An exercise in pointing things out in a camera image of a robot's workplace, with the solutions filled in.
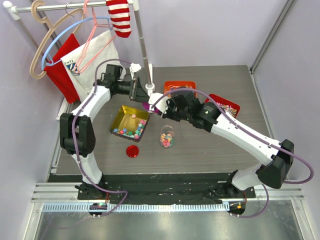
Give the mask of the gold tin of star candies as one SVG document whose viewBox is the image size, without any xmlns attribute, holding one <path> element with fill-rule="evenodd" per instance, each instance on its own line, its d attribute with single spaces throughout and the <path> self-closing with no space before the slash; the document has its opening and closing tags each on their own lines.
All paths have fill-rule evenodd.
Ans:
<svg viewBox="0 0 320 240">
<path fill-rule="evenodd" d="M 116 137 L 139 143 L 146 131 L 150 113 L 131 106 L 122 105 L 109 127 Z"/>
</svg>

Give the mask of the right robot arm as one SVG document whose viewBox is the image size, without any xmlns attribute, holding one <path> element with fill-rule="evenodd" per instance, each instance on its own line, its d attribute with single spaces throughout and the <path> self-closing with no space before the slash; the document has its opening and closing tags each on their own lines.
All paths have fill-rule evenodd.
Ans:
<svg viewBox="0 0 320 240">
<path fill-rule="evenodd" d="M 250 153 L 258 164 L 243 170 L 235 170 L 226 184 L 226 193 L 238 197 L 249 187 L 264 184 L 280 189 L 293 164 L 294 144 L 271 139 L 239 122 L 229 113 L 219 109 L 211 101 L 201 103 L 195 94 L 180 88 L 170 97 L 160 95 L 161 100 L 150 100 L 163 118 L 188 121 L 195 128 L 221 136 Z"/>
</svg>

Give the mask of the orange candy box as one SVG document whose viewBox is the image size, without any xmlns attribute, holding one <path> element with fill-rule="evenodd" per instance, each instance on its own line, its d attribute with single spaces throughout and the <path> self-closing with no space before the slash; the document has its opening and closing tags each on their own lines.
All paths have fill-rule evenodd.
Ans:
<svg viewBox="0 0 320 240">
<path fill-rule="evenodd" d="M 194 81 L 166 81 L 164 83 L 164 91 L 163 93 L 166 94 L 172 90 L 178 88 L 189 88 L 189 89 L 196 89 L 196 83 Z"/>
</svg>

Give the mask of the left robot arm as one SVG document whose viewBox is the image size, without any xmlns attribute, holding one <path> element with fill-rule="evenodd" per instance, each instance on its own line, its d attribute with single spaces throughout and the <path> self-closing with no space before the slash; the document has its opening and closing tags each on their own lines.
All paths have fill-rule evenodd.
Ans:
<svg viewBox="0 0 320 240">
<path fill-rule="evenodd" d="M 98 68 L 94 73 L 92 90 L 84 101 L 71 113 L 63 113 L 59 119 L 60 145 L 76 161 L 82 174 L 82 181 L 91 185 L 89 194 L 100 200 L 107 192 L 101 184 L 103 173 L 94 156 L 96 137 L 93 121 L 101 108 L 114 96 L 125 95 L 131 101 L 147 103 L 148 93 L 142 87 L 140 78 L 135 76 L 142 67 L 132 63 L 129 67 L 131 81 L 121 81 L 120 65 L 107 64 L 105 72 L 98 78 Z"/>
</svg>

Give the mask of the purple plastic scoop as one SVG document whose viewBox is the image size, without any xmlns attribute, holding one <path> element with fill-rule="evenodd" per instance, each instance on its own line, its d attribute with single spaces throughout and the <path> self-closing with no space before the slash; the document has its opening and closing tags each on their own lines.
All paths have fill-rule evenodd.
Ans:
<svg viewBox="0 0 320 240">
<path fill-rule="evenodd" d="M 148 113 L 156 113 L 158 114 L 160 111 L 157 109 L 156 106 L 153 107 L 152 104 L 149 104 L 147 102 L 143 102 L 142 106 L 147 110 Z"/>
</svg>

